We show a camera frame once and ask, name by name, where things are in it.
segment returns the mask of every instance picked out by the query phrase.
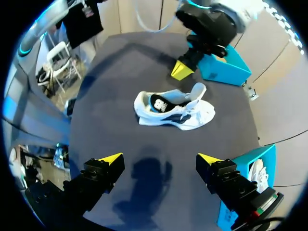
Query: shoe tongue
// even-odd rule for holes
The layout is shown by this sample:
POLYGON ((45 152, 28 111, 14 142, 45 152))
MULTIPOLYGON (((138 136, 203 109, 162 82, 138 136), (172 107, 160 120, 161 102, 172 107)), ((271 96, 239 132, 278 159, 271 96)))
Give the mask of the shoe tongue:
POLYGON ((190 100, 196 101, 202 99, 204 93, 206 92, 206 87, 203 83, 196 83, 189 94, 190 100))

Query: white sneaker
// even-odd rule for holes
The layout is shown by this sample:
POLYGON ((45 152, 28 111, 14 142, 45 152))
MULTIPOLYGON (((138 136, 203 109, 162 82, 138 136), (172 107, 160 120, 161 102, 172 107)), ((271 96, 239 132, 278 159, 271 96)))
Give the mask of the white sneaker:
POLYGON ((206 87, 196 83, 191 93, 180 90, 146 92, 138 94, 134 109, 140 125, 159 126, 171 124, 181 130, 192 130, 210 122, 215 115, 214 107, 201 100, 206 87))
POLYGON ((257 182, 257 191, 262 193, 269 187, 268 184, 269 175, 266 174, 266 167, 263 167, 263 161, 261 159, 256 160, 249 171, 248 180, 257 182))

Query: white cable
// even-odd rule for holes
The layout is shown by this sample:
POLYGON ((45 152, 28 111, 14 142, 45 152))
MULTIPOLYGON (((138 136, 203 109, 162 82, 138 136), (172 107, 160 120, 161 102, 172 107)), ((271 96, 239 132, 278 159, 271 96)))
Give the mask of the white cable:
MULTIPOLYGON (((177 6, 177 10, 181 7, 183 0, 179 0, 179 4, 177 6)), ((135 12, 136 12, 136 16, 137 16, 137 20, 139 25, 146 31, 148 32, 153 32, 153 33, 157 33, 157 32, 161 32, 163 30, 165 30, 166 28, 168 28, 169 26, 171 26, 174 22, 174 20, 176 19, 176 16, 173 16, 173 18, 167 23, 167 25, 164 28, 161 28, 159 30, 152 30, 150 28, 148 28, 142 21, 139 12, 138 12, 138 4, 137 4, 137 0, 134 0, 134 5, 135 5, 135 12)))

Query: white chair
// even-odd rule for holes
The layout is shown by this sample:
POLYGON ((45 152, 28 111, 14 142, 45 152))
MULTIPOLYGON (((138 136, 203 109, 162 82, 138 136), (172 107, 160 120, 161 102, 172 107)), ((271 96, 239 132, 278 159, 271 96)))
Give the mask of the white chair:
POLYGON ((63 88, 63 85, 60 83, 58 76, 61 73, 63 73, 66 69, 69 68, 68 78, 70 78, 71 74, 75 72, 78 75, 78 77, 81 79, 81 75, 78 72, 76 65, 73 62, 73 59, 72 59, 72 57, 71 57, 71 55, 68 51, 68 48, 67 48, 67 45, 66 45, 65 42, 63 42, 63 41, 59 42, 51 51, 49 51, 47 53, 47 62, 50 64, 51 77, 55 78, 55 80, 59 84, 63 93, 65 93, 65 90, 63 88), (63 52, 63 51, 67 54, 67 62, 64 65, 62 65, 59 69, 55 69, 53 58, 56 57, 57 55, 62 57, 61 52, 63 52))

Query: shoe sole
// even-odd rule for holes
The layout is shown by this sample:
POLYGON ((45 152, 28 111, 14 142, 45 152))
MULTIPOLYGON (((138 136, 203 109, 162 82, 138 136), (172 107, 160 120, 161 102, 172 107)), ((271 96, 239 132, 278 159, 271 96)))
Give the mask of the shoe sole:
POLYGON ((199 128, 199 127, 188 128, 186 126, 183 126, 182 124, 178 124, 178 123, 175 123, 175 122, 172 122, 172 121, 162 121, 162 120, 160 120, 160 121, 153 122, 151 120, 147 120, 147 119, 141 118, 141 117, 139 117, 139 124, 140 125, 146 125, 146 126, 160 126, 160 125, 170 124, 170 125, 176 126, 177 128, 181 129, 182 131, 188 131, 188 130, 193 130, 193 129, 199 128))

